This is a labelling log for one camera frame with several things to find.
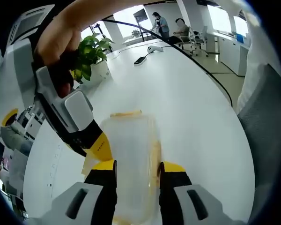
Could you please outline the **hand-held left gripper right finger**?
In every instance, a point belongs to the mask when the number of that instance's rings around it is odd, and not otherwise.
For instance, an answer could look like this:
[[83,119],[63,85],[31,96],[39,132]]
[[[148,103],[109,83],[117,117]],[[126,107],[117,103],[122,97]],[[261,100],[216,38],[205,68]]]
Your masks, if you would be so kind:
[[163,225],[226,225],[222,204],[200,185],[192,184],[185,169],[163,161],[159,205]]

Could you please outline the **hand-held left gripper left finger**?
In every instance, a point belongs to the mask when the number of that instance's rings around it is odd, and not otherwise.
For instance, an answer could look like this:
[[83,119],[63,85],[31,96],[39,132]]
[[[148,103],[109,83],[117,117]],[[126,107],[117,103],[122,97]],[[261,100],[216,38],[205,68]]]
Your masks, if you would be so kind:
[[86,180],[77,182],[52,202],[52,225],[111,225],[117,203],[117,161],[92,167]]

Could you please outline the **person's right hand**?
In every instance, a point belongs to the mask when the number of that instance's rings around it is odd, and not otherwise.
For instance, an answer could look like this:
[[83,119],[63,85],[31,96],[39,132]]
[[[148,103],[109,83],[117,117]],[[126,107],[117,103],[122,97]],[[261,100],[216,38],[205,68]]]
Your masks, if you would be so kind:
[[63,52],[76,50],[80,39],[80,30],[54,19],[40,36],[35,54],[40,57],[43,65],[52,65],[59,61]]

